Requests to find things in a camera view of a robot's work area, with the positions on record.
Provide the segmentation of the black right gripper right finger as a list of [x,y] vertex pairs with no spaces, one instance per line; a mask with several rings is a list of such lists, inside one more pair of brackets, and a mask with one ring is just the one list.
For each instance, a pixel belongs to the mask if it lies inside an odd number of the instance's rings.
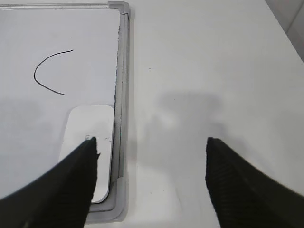
[[302,228],[304,198],[218,138],[206,145],[205,181],[222,228]]

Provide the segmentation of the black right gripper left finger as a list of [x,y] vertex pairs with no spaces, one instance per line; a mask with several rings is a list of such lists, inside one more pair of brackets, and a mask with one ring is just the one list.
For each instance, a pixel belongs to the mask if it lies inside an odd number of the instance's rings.
[[97,139],[0,201],[2,228],[82,228],[97,182]]

